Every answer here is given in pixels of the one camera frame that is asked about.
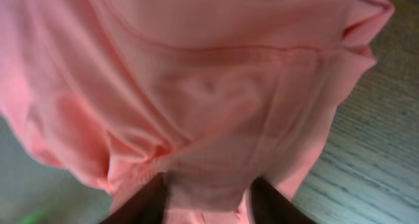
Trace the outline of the salmon pink printed t-shirt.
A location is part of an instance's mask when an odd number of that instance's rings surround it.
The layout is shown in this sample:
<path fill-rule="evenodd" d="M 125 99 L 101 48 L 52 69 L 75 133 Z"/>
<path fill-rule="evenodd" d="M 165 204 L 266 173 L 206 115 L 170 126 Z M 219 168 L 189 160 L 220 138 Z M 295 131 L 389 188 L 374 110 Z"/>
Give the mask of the salmon pink printed t-shirt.
<path fill-rule="evenodd" d="M 388 0 L 1 0 L 1 114 L 26 152 L 113 197 L 158 174 L 170 223 L 291 200 L 375 65 Z"/>

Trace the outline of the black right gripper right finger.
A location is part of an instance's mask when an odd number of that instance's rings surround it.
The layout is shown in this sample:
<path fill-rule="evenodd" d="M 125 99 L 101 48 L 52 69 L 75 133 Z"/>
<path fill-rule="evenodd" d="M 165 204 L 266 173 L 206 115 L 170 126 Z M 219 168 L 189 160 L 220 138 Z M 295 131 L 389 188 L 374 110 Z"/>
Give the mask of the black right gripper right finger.
<path fill-rule="evenodd" d="M 250 186 L 250 204 L 254 224 L 316 224 L 263 177 Z"/>

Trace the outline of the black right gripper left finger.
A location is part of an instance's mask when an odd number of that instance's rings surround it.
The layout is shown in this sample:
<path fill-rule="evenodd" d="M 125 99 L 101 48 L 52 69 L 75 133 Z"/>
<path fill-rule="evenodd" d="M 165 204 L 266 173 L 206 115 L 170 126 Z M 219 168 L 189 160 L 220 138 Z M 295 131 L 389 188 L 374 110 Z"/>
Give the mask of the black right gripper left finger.
<path fill-rule="evenodd" d="M 100 224 L 164 224 L 166 201 L 167 184 L 159 173 Z"/>

